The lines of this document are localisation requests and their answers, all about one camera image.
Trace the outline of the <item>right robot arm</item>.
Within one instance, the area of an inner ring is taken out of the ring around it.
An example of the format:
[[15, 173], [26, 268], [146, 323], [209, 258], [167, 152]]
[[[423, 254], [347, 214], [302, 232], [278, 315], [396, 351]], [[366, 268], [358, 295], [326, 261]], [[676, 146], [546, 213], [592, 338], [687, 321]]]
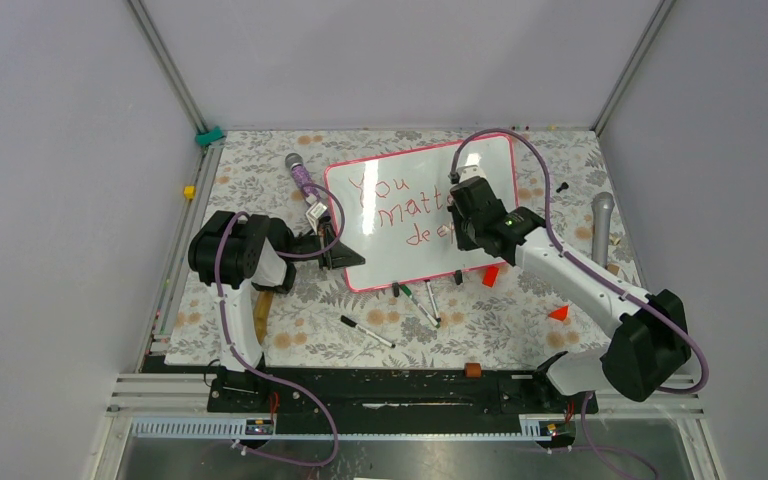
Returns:
[[603, 347], [562, 353], [544, 362], [535, 402], [557, 412], [573, 395], [613, 388], [643, 402], [691, 357], [681, 300], [653, 295], [610, 275], [566, 246], [547, 219], [525, 208], [507, 210], [489, 182], [469, 178], [451, 190], [457, 246], [480, 249], [537, 275], [588, 315], [608, 337]]

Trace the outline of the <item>pink framed whiteboard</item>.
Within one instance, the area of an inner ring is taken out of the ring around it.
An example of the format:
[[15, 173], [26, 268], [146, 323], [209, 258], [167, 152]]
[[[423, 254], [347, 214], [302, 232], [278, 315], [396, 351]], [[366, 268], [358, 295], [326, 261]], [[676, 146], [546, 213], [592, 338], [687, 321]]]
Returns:
[[459, 152], [457, 143], [419, 147], [330, 165], [324, 181], [341, 206], [341, 241], [365, 262], [345, 271], [353, 292], [386, 289], [495, 264], [482, 250], [456, 245], [448, 175], [453, 156], [487, 176], [506, 209], [519, 204], [512, 141], [485, 135]]

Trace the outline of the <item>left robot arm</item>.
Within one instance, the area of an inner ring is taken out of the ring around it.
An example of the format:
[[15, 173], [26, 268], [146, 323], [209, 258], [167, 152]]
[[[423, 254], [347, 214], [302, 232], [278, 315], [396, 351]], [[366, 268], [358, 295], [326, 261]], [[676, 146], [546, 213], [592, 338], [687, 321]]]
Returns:
[[289, 293], [299, 261], [321, 269], [361, 266], [366, 259], [337, 238], [331, 218], [296, 235], [284, 220], [216, 211], [190, 241], [187, 262], [213, 293], [221, 331], [219, 362], [230, 371], [256, 368], [264, 358], [257, 338], [254, 293]]

